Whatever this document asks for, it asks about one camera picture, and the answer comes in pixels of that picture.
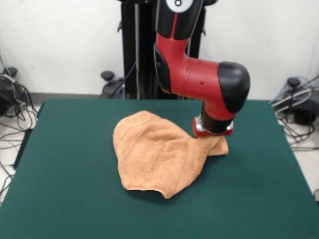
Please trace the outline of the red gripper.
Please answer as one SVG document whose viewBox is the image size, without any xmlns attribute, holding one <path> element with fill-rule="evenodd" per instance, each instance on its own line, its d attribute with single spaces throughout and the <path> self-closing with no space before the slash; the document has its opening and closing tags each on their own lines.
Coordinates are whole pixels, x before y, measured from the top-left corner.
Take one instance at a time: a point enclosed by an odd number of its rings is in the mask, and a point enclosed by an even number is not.
<svg viewBox="0 0 319 239">
<path fill-rule="evenodd" d="M 192 120 L 192 131 L 194 134 L 194 138 L 198 139 L 198 137 L 209 137 L 209 136 L 227 136 L 233 133 L 234 130 L 234 122 L 232 122 L 227 128 L 226 131 L 221 133 L 211 133 L 207 131 L 201 122 L 200 116 L 194 117 Z"/>
</svg>

